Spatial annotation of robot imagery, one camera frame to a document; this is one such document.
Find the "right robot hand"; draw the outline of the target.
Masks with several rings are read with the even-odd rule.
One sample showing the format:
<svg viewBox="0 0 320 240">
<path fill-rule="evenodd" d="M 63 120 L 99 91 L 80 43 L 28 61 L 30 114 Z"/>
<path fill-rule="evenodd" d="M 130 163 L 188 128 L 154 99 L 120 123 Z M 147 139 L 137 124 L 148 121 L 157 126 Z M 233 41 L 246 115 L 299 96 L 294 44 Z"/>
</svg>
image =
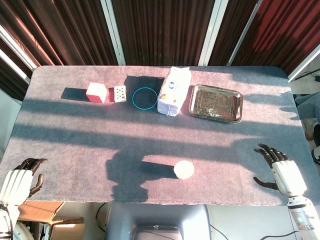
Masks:
<svg viewBox="0 0 320 240">
<path fill-rule="evenodd" d="M 266 144 L 260 143 L 258 146 L 254 151 L 263 156 L 272 171 L 274 182 L 262 181 L 256 176 L 253 180 L 258 185 L 277 190 L 288 198 L 302 196 L 307 186 L 295 161 L 289 159 L 284 152 Z"/>
</svg>

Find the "white paper bag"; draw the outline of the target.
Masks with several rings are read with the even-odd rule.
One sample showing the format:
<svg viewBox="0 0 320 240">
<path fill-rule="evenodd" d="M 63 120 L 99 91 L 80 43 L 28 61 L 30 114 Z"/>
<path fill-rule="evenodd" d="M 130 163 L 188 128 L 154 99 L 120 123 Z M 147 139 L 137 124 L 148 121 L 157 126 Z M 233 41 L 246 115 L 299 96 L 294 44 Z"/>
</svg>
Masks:
<svg viewBox="0 0 320 240">
<path fill-rule="evenodd" d="M 157 98 L 157 111 L 175 117 L 180 112 L 192 79 L 190 67 L 172 66 L 165 77 Z"/>
</svg>

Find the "metal tray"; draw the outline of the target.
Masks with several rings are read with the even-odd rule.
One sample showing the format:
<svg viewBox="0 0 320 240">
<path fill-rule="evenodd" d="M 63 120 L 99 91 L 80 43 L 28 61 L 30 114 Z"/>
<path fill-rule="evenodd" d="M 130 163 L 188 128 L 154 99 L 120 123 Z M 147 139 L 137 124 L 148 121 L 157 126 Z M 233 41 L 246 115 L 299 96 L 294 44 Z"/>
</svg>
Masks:
<svg viewBox="0 0 320 240">
<path fill-rule="evenodd" d="M 197 84 L 188 110 L 194 117 L 237 124 L 242 120 L 243 102 L 243 95 L 236 90 Z"/>
</svg>

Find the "grey table cloth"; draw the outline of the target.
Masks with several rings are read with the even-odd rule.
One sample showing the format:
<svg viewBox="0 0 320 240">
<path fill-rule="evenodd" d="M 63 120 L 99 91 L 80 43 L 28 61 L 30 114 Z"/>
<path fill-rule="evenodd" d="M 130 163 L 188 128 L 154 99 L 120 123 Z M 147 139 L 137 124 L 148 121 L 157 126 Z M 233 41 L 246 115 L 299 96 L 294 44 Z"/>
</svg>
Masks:
<svg viewBox="0 0 320 240">
<path fill-rule="evenodd" d="M 44 185 L 33 200 L 156 204 L 284 205 L 278 191 L 255 183 L 273 174 L 254 149 L 266 144 L 288 155 L 320 205 L 320 176 L 305 139 L 284 71 L 267 66 L 192 67 L 191 85 L 243 95 L 242 120 L 194 117 L 185 102 L 177 116 L 154 102 L 166 67 L 42 66 L 30 85 L 0 161 L 0 186 L 26 158 L 44 158 Z M 90 82 L 104 84 L 104 103 L 90 102 Z M 126 102 L 114 87 L 126 87 Z M 194 173 L 178 179 L 174 166 L 190 161 Z"/>
</svg>

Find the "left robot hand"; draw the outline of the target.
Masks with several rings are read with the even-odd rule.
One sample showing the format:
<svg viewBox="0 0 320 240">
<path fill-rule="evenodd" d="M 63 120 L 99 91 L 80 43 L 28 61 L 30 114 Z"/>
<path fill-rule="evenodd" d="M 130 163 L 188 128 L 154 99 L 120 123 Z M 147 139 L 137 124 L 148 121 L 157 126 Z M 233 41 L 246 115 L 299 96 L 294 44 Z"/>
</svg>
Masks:
<svg viewBox="0 0 320 240">
<path fill-rule="evenodd" d="M 37 183 L 31 187 L 35 172 L 46 158 L 27 158 L 13 170 L 10 170 L 0 190 L 0 203 L 3 205 L 22 205 L 28 198 L 41 190 L 44 175 L 38 176 Z"/>
</svg>

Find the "cardboard box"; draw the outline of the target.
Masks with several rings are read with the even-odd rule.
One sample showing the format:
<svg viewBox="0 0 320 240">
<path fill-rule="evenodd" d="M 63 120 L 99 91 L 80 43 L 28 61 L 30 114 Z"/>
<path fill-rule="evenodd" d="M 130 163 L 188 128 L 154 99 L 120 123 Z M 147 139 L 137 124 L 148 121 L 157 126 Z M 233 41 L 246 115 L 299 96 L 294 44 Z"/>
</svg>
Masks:
<svg viewBox="0 0 320 240">
<path fill-rule="evenodd" d="M 15 240 L 82 240 L 82 217 L 59 217 L 63 201 L 26 201 L 18 207 Z"/>
</svg>

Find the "red and white box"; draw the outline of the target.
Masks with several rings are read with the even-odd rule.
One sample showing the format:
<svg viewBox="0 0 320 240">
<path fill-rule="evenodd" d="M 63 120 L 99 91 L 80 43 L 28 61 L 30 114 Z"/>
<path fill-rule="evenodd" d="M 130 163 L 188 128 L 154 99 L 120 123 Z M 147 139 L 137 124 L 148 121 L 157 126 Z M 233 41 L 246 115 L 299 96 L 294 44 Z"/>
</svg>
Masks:
<svg viewBox="0 0 320 240">
<path fill-rule="evenodd" d="M 102 83 L 90 82 L 85 95 L 90 102 L 104 103 L 108 94 L 106 86 Z"/>
</svg>

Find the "robot torso base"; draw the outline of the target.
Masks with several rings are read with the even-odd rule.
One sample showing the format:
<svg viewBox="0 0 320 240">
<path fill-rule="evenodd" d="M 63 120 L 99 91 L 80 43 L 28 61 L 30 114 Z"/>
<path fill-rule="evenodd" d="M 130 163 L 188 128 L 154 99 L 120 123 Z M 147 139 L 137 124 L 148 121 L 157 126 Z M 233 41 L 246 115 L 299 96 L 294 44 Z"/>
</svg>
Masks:
<svg viewBox="0 0 320 240">
<path fill-rule="evenodd" d="M 112 203 L 104 240 L 212 240 L 205 204 Z"/>
</svg>

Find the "white paper cup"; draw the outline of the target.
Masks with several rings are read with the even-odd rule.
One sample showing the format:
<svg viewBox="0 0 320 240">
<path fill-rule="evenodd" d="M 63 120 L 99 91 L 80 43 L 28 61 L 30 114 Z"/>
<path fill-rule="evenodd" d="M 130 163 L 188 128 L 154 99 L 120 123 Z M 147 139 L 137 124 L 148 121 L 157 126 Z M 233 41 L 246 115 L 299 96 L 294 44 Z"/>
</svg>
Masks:
<svg viewBox="0 0 320 240">
<path fill-rule="evenodd" d="M 186 180 L 194 174 L 195 167 L 192 162 L 181 160 L 174 165 L 173 171 L 178 179 Z"/>
</svg>

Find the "playing card deck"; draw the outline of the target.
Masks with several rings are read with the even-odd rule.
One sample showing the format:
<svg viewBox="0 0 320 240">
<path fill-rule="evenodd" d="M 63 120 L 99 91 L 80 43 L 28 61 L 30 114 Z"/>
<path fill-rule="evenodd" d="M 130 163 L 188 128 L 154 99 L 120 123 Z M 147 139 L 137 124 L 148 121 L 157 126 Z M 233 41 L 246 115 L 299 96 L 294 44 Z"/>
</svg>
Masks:
<svg viewBox="0 0 320 240">
<path fill-rule="evenodd" d="M 127 101 L 127 92 L 125 85 L 114 86 L 114 102 L 121 103 Z"/>
</svg>

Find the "dark red curtain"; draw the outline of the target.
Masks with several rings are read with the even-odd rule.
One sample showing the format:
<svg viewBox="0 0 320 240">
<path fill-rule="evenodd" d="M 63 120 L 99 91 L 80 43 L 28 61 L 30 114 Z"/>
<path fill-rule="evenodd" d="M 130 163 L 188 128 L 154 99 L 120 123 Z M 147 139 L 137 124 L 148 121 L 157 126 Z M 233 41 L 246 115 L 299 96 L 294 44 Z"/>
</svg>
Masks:
<svg viewBox="0 0 320 240">
<path fill-rule="evenodd" d="M 320 45 L 320 0 L 0 0 L 0 50 L 41 66 L 272 66 Z"/>
</svg>

